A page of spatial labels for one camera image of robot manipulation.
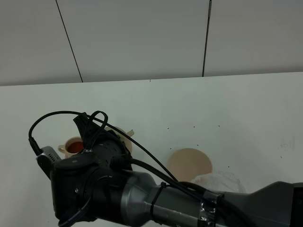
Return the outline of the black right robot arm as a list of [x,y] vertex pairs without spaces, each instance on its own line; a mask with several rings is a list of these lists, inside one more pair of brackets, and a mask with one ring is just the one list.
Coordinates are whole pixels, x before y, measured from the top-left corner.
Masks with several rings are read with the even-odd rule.
[[103,219],[130,227],[300,227],[303,185],[272,183],[253,193],[212,191],[171,179],[133,159],[113,131],[74,118],[85,149],[50,173],[58,225]]

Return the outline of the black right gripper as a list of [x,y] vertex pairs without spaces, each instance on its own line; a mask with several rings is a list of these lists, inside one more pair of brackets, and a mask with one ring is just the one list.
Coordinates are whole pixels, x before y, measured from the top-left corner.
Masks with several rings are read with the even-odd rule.
[[72,157],[73,170],[132,170],[131,164],[114,163],[121,157],[130,156],[126,146],[112,130],[106,131],[108,117],[104,115],[101,125],[94,123],[94,117],[80,113],[73,119],[83,142],[83,150]]

